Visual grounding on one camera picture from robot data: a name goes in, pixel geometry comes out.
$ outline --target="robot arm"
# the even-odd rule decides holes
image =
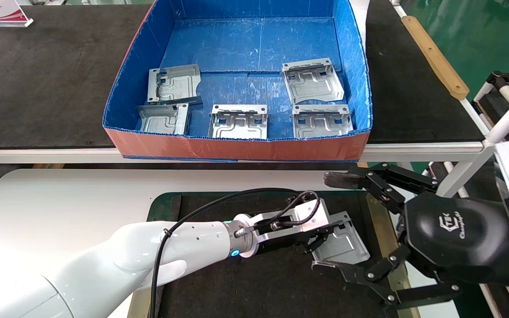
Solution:
[[[319,201],[319,205],[315,199],[287,211],[240,214],[226,222],[184,222],[167,240],[156,285],[167,284],[230,256],[251,257],[293,244],[301,244],[306,252],[314,253],[342,245],[342,235],[340,239],[326,239],[334,231],[354,231],[350,218],[346,214],[330,216],[325,202]],[[109,240],[85,250],[55,271],[25,276],[15,284],[23,287],[0,306],[0,317],[106,318],[132,292],[150,288],[158,246],[175,223],[156,221],[123,226]],[[257,229],[245,232],[253,227]],[[355,245],[365,251],[357,261],[368,259],[358,234],[355,231],[351,234]],[[344,261],[346,256],[348,261],[354,261],[351,250],[346,252],[335,255],[335,260]],[[317,257],[327,256],[324,252]]]
[[[509,286],[509,215],[503,204],[437,197],[437,181],[388,163],[326,173],[325,184],[365,189],[400,215],[396,227],[400,247],[370,268],[314,261],[314,270],[340,275],[350,284],[369,286],[396,308],[451,300],[459,294],[460,282]],[[390,184],[418,196],[404,203],[404,197]],[[404,261],[437,284],[392,291],[377,283]]]

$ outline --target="black cable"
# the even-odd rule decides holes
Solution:
[[[315,199],[317,200],[317,202],[315,203],[315,206],[313,207],[313,210],[311,211],[309,216],[307,218],[305,218],[303,220],[299,220],[299,221],[278,222],[277,225],[279,225],[279,226],[296,226],[296,225],[301,225],[301,224],[304,224],[305,222],[308,222],[309,220],[311,220],[312,217],[315,216],[315,213],[317,213],[317,209],[319,209],[319,204],[321,204],[319,195],[317,195],[317,193],[315,193],[314,191],[311,191],[311,190],[303,191],[302,193],[300,193],[295,199],[292,200],[292,202],[287,207],[285,207],[282,211],[280,211],[280,213],[278,213],[277,215],[272,217],[267,222],[263,222],[263,223],[261,222],[260,224],[255,225],[253,227],[253,230],[260,230],[263,226],[270,225],[273,222],[277,221],[278,219],[280,219],[281,216],[283,216],[286,212],[288,212],[288,210],[290,210],[295,205],[295,203],[298,203],[304,196],[306,196],[308,194],[313,195],[315,197]]]
[[[245,191],[241,191],[238,193],[232,193],[230,195],[227,195],[225,197],[220,197],[219,199],[215,201],[211,201],[210,203],[205,204],[202,207],[199,207],[192,211],[189,215],[184,216],[180,221],[176,222],[170,230],[164,229],[164,236],[162,237],[162,240],[160,242],[160,245],[158,246],[158,251],[156,253],[156,258],[154,259],[154,267],[153,267],[153,273],[152,273],[152,287],[150,290],[150,307],[149,307],[149,318],[154,318],[156,314],[156,283],[158,280],[158,268],[160,267],[160,260],[162,257],[162,251],[164,250],[164,245],[166,245],[166,241],[168,238],[172,236],[172,233],[184,222],[188,221],[192,217],[200,214],[201,212],[209,209],[210,207],[213,207],[216,204],[222,203],[223,201],[227,201],[229,199],[232,199],[234,197],[239,197],[246,194],[251,193],[266,193],[266,192],[286,192],[286,193],[300,193],[299,191],[295,191],[292,189],[284,189],[284,188],[258,188],[258,189],[249,189]]]
[[[303,220],[278,222],[277,223],[278,226],[296,226],[296,225],[302,225],[305,222],[309,222],[309,220],[311,220],[311,218],[313,218],[313,216],[315,216],[315,213],[317,213],[317,209],[319,209],[319,205],[321,204],[321,199],[319,199],[319,195],[317,195],[317,193],[315,193],[313,191],[305,191],[304,193],[312,194],[315,197],[315,205],[313,206],[313,210],[311,210],[311,213],[307,216],[307,218],[305,218]]]

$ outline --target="cardboard box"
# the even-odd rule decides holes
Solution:
[[[295,139],[283,63],[330,58],[353,130]],[[149,69],[198,64],[186,135],[140,131]],[[214,104],[266,104],[267,139],[208,137]],[[358,160],[372,128],[368,66],[348,0],[157,0],[111,89],[103,127],[124,157],[276,161]]]

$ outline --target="black work mat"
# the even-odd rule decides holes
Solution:
[[[373,259],[380,257],[365,194],[320,193],[330,214],[347,211]],[[182,196],[180,217],[222,197]],[[282,209],[283,195],[238,197],[196,217],[194,221],[231,220],[239,213]],[[183,317],[397,317],[364,286],[311,272],[311,255],[293,247],[251,258],[230,257],[164,286],[159,316]]]
[[[103,109],[149,5],[24,6],[0,28],[0,148],[111,147]]]
[[[370,0],[366,58],[374,121],[369,143],[482,141],[389,1]]]
[[[148,5],[25,6],[0,28],[0,149],[113,147],[102,128],[111,86]],[[480,141],[387,0],[371,0],[366,56],[370,143]]]

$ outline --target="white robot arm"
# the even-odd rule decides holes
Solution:
[[[309,250],[319,259],[334,257],[353,263],[368,259],[347,213],[330,216],[325,203],[320,202],[311,219],[301,225],[280,227],[275,222],[253,230],[281,211],[254,217],[237,215],[227,222],[183,223],[174,230],[162,252],[157,286],[230,256],[251,257],[293,243],[313,245],[315,248]],[[289,209],[281,220],[303,221],[316,204],[317,200],[312,200]],[[12,297],[2,299],[0,318],[106,318],[132,292],[150,288],[158,246],[174,224],[157,221],[123,226],[109,240],[53,272],[25,276],[15,282]],[[326,241],[334,231],[340,239]],[[339,246],[345,251],[329,253]],[[359,251],[357,258],[351,253],[354,250]]]

